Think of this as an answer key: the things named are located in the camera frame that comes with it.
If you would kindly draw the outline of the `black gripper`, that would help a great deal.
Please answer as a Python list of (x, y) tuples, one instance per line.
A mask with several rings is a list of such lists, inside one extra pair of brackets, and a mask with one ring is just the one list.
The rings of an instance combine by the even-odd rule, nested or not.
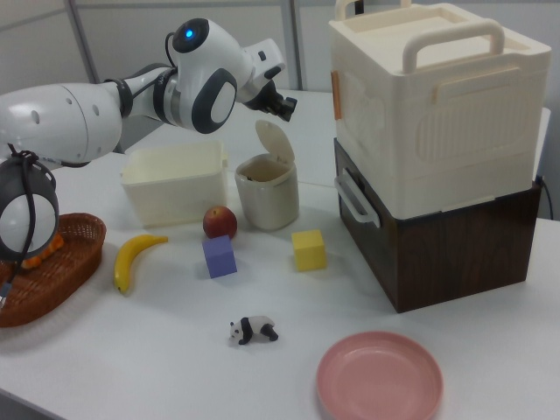
[(241, 103), (248, 109), (272, 114), (289, 122), (298, 100), (291, 97), (284, 98), (277, 92), (276, 83), (270, 80), (253, 99), (242, 100)]

